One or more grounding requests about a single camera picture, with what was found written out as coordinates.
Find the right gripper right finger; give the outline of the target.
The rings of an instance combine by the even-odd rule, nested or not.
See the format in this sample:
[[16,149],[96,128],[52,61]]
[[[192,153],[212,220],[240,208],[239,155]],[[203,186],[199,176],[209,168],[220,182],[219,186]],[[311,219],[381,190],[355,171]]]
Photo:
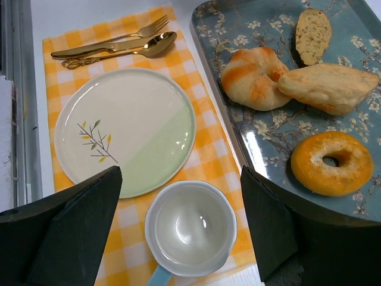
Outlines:
[[379,285],[380,223],[326,209],[243,167],[241,188],[265,285]]

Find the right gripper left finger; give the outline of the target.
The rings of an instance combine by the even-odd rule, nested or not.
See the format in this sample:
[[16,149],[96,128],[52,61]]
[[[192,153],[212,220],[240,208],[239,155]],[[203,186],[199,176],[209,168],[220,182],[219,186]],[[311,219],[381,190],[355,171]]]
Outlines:
[[1,285],[93,285],[122,184],[118,166],[1,212]]

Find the brown seeded bread slice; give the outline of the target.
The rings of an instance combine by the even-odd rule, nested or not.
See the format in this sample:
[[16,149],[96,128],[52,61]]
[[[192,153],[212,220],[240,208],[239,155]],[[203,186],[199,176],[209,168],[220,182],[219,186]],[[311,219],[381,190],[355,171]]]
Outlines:
[[328,16],[313,8],[304,10],[295,29],[295,48],[304,66],[317,64],[332,37],[332,27]]

